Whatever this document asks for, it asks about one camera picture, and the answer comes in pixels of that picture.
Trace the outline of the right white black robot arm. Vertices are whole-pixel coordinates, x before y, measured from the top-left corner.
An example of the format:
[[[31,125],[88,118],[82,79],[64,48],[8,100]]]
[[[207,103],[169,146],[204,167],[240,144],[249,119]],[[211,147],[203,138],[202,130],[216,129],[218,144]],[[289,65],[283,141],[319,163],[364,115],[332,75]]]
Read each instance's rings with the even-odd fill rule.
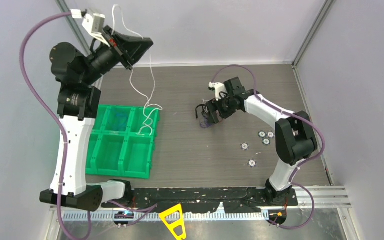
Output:
[[[318,149],[309,115],[293,112],[273,104],[254,89],[247,90],[238,77],[223,83],[210,82],[214,98],[205,104],[206,119],[215,125],[234,113],[253,115],[274,130],[275,149],[279,160],[273,174],[266,180],[264,199],[271,205],[284,202],[292,189],[292,181],[300,164]]]

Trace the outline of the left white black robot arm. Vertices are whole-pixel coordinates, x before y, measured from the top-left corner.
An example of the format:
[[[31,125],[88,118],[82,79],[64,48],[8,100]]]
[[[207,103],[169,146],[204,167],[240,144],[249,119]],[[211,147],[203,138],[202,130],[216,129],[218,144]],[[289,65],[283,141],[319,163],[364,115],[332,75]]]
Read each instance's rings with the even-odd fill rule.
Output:
[[[88,146],[102,93],[95,82],[118,64],[131,70],[154,43],[149,37],[124,35],[110,26],[103,28],[102,38],[89,55],[68,42],[50,51],[51,72],[60,83],[56,120],[61,135],[53,180],[39,195],[42,203],[94,212],[108,201],[121,207],[133,202],[129,181],[86,181]]]

